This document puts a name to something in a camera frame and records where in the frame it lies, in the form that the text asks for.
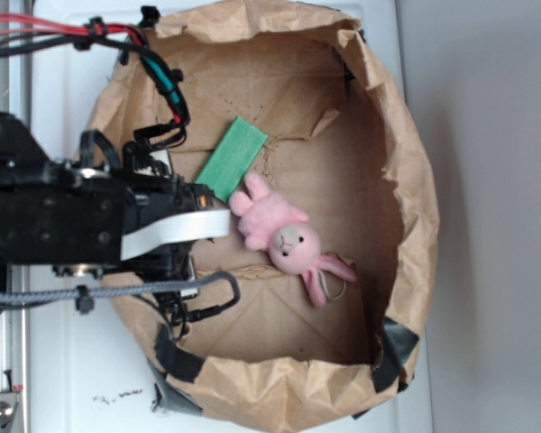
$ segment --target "brown paper bag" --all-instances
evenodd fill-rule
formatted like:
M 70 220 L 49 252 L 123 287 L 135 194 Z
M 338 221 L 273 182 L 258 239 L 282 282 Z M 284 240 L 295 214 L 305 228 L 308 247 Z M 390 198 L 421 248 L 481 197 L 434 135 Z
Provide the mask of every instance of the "brown paper bag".
M 342 299 L 315 309 L 298 276 L 247 251 L 234 229 L 214 244 L 197 242 L 193 255 L 200 274 L 232 272 L 242 300 L 193 324 L 179 346 L 158 332 L 155 312 L 117 299 L 157 380 L 188 411 L 300 431 L 372 408 L 413 377 L 436 269 L 435 187 L 405 103 L 359 26 L 324 7 L 228 0 L 162 17 L 148 32 L 151 47 L 185 74 L 192 121 L 187 142 L 171 154 L 175 172 L 194 181 L 240 115 L 270 137 L 253 168 L 309 212 L 324 252 L 359 274 Z M 91 126 L 125 143 L 134 129 L 169 118 L 132 56 L 116 66 Z M 221 284 L 189 306 L 225 299 Z

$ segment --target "green sponge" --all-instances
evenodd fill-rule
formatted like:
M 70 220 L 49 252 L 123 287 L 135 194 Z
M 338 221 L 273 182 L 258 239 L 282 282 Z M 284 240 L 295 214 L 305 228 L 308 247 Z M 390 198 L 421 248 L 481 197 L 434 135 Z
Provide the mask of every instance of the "green sponge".
M 267 134 L 237 116 L 195 182 L 207 185 L 226 203 L 267 138 Z

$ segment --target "stuffed rabbit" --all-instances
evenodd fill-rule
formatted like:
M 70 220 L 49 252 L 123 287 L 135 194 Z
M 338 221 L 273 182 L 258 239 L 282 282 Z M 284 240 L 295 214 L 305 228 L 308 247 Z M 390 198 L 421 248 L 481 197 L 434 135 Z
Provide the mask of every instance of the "stuffed rabbit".
M 331 272 L 345 281 L 356 281 L 356 273 L 349 266 L 321 255 L 318 234 L 306 224 L 307 212 L 270 189 L 256 171 L 249 171 L 244 176 L 244 183 L 249 194 L 235 191 L 228 204 L 241 218 L 238 229 L 244 235 L 248 249 L 268 251 L 270 260 L 281 271 L 300 274 L 316 307 L 323 307 L 327 301 L 322 271 Z

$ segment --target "white wall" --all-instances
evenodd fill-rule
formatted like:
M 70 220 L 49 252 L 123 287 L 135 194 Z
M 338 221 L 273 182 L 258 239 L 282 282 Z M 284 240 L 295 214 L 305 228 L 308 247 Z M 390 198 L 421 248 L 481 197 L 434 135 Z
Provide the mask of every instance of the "white wall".
M 541 431 L 541 0 L 397 0 L 436 174 L 435 433 Z

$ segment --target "black bracket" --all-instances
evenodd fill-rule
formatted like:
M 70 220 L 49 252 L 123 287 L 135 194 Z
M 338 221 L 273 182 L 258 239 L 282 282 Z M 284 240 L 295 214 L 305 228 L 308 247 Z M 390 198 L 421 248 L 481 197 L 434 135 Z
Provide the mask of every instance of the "black bracket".
M 77 286 L 80 291 L 80 297 L 76 299 L 76 309 L 80 311 L 80 314 L 88 314 L 94 309 L 94 299 L 90 296 L 88 287 L 85 285 Z
M 141 29 L 151 29 L 160 19 L 160 12 L 156 6 L 143 6 L 141 7 L 142 21 L 138 26 Z

